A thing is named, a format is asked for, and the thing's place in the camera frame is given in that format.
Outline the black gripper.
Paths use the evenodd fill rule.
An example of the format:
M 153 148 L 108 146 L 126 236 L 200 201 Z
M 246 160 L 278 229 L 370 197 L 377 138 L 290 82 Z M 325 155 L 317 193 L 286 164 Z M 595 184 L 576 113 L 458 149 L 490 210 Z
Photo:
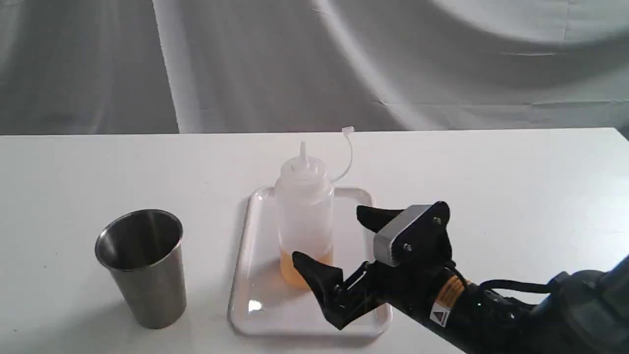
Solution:
M 356 206 L 358 222 L 372 233 L 400 215 L 402 210 Z M 427 320 L 432 311 L 438 320 L 446 318 L 465 292 L 465 278 L 457 271 L 451 253 L 438 264 L 411 262 L 390 267 L 382 262 L 363 262 L 348 278 L 343 269 L 323 264 L 305 253 L 294 251 L 292 262 L 312 290 L 324 318 L 338 330 L 346 328 L 383 304 L 389 304 L 414 320 Z

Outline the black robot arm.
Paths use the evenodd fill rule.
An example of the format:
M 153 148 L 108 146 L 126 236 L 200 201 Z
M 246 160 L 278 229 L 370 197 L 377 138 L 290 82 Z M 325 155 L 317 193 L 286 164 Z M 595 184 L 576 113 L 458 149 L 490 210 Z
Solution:
M 349 277 L 292 253 L 324 318 L 343 329 L 388 304 L 466 354 L 626 354 L 628 260 L 611 271 L 559 273 L 546 284 L 469 282 L 456 269 L 439 201 L 404 210 L 357 206 L 373 262 Z

